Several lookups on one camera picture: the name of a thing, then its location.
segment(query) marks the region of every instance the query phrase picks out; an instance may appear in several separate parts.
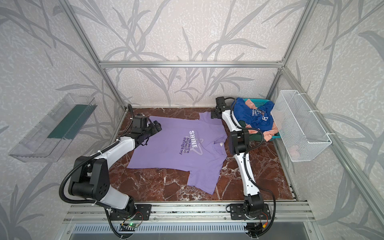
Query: purple t-shirt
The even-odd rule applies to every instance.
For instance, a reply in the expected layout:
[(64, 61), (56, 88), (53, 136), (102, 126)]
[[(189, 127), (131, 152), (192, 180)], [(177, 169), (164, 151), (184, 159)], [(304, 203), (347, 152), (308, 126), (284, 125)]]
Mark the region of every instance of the purple t-shirt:
[(135, 149), (128, 168), (189, 171), (189, 186), (213, 194), (227, 157), (227, 134), (221, 119), (211, 119), (210, 112), (199, 115), (199, 120), (151, 116), (162, 130), (149, 138), (148, 145)]

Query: clear plastic tray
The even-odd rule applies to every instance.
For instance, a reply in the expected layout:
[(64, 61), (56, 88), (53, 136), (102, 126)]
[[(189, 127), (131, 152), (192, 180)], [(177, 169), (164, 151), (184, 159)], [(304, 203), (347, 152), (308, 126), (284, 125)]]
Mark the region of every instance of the clear plastic tray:
[(23, 162), (57, 162), (97, 105), (67, 94), (10, 152)]

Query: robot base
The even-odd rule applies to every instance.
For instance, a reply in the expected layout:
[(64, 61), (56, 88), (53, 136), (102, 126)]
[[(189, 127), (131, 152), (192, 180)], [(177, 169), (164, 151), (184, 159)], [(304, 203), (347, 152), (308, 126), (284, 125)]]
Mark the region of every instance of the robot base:
[(268, 204), (264, 204), (264, 209), (262, 209), (256, 216), (247, 217), (245, 215), (245, 207), (244, 204), (229, 204), (227, 206), (227, 212), (231, 213), (232, 220), (267, 220), (271, 219), (271, 211), (269, 210)]
[[(136, 204), (137, 211), (140, 212), (143, 215), (143, 221), (148, 221), (149, 220), (149, 215), (151, 213), (151, 204)], [(119, 210), (119, 209), (112, 209), (111, 214), (109, 217), (111, 218), (111, 221), (119, 221), (119, 220), (124, 220), (124, 218), (127, 216), (127, 212), (124, 210)], [(141, 220), (141, 215), (136, 214), (134, 218), (131, 220)]]

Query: leaf pattern wallpaper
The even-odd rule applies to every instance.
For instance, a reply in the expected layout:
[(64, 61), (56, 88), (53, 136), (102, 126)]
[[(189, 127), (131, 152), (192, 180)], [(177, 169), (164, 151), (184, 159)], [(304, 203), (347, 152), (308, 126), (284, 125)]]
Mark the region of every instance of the leaf pattern wallpaper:
[[(2, 1), (0, 47), (0, 239), (54, 239), (69, 208), (59, 183), (77, 157), (108, 145), (124, 111), (56, 1)], [(59, 161), (8, 156), (67, 93), (98, 106)]]
[[(317, 4), (288, 68), (384, 197), (384, 1)], [(283, 79), (279, 90), (290, 89)], [(286, 164), (328, 239), (384, 239), (384, 230), (326, 149)]]
[[(70, 3), (103, 61), (278, 61), (285, 53), (306, 0)], [(277, 70), (107, 71), (126, 103), (163, 107), (214, 106), (215, 97), (222, 95), (266, 96)]]

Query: brown marble surface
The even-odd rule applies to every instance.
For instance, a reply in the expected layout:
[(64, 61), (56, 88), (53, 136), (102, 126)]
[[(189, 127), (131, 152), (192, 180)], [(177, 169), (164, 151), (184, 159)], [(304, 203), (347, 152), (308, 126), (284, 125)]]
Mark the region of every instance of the brown marble surface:
[[(210, 108), (136, 108), (134, 114), (170, 118), (198, 119), (199, 113)], [(122, 123), (123, 131), (130, 122), (128, 113)], [(215, 192), (210, 195), (196, 187), (187, 186), (189, 172), (174, 169), (128, 169), (133, 151), (118, 160), (110, 169), (111, 185), (120, 192), (133, 196), (135, 201), (191, 201), (191, 200), (243, 200), (243, 184), (235, 158), (229, 153), (223, 163)], [(256, 183), (270, 189), (276, 199), (292, 199), (292, 195), (272, 142), (265, 142), (250, 151), (250, 162)], [(272, 195), (262, 191), (265, 200)]]

